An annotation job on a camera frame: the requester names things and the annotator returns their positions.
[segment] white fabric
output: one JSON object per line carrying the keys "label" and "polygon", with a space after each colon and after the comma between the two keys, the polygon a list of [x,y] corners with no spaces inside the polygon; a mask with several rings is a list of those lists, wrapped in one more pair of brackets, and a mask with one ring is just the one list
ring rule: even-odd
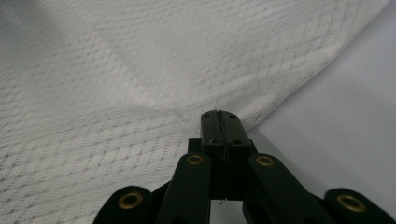
{"label": "white fabric", "polygon": [[1,1],[2,223],[90,223],[156,189],[202,113],[252,127],[388,2]]}

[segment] circular hole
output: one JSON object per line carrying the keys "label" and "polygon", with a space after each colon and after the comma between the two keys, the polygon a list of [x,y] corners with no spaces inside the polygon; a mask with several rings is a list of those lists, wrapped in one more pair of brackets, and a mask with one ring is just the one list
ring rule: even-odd
{"label": "circular hole", "polygon": [[198,155],[192,155],[187,158],[187,162],[191,165],[198,165],[201,164],[204,161],[204,158],[202,156]]}
{"label": "circular hole", "polygon": [[269,166],[274,164],[274,161],[267,157],[267,156],[260,156],[256,159],[256,162],[258,162],[260,165],[265,165],[265,166]]}
{"label": "circular hole", "polygon": [[347,194],[341,194],[337,196],[337,201],[343,205],[346,209],[352,212],[364,212],[366,210],[366,206],[361,200]]}
{"label": "circular hole", "polygon": [[122,195],[119,199],[119,207],[122,209],[132,209],[143,202],[143,196],[138,191],[133,191]]}
{"label": "circular hole", "polygon": [[236,144],[236,145],[239,145],[239,144],[242,143],[242,141],[241,141],[241,140],[236,140],[236,139],[235,139],[235,140],[233,140],[233,143]]}
{"label": "circular hole", "polygon": [[305,223],[306,224],[320,224],[320,221],[318,221],[315,218],[308,217],[308,218],[305,219]]}
{"label": "circular hole", "polygon": [[127,204],[134,204],[137,202],[137,197],[136,196],[129,196],[127,198],[124,199],[124,202]]}

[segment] metal screw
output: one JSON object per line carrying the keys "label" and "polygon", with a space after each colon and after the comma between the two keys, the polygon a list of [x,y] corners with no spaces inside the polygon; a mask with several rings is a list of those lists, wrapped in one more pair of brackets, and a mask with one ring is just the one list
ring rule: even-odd
{"label": "metal screw", "polygon": [[260,165],[264,165],[264,166],[270,166],[274,164],[274,161],[267,157],[267,156],[260,156],[258,158],[256,158],[256,162]]}
{"label": "metal screw", "polygon": [[136,208],[143,202],[143,195],[138,191],[133,191],[122,195],[119,199],[119,207],[122,209]]}
{"label": "metal screw", "polygon": [[337,196],[337,201],[343,205],[346,209],[352,212],[364,212],[366,210],[366,206],[361,200],[347,194],[340,194]]}
{"label": "metal screw", "polygon": [[204,158],[198,155],[192,155],[187,158],[187,162],[191,165],[198,165],[204,162]]}

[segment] textured white cloth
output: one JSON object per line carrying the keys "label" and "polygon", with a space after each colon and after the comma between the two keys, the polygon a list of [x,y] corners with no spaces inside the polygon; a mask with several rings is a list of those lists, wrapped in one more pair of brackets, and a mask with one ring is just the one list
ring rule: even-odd
{"label": "textured white cloth", "polygon": [[1,222],[90,223],[156,189],[202,113],[254,126],[388,2],[1,1]]}

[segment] white surface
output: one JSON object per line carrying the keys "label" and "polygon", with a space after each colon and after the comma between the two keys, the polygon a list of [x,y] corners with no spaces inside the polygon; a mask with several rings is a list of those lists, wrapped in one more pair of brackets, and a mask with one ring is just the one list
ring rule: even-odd
{"label": "white surface", "polygon": [[203,112],[254,126],[388,1],[0,1],[0,219],[88,223],[159,187]]}
{"label": "white surface", "polygon": [[396,2],[249,132],[311,192],[354,189],[396,218]]}

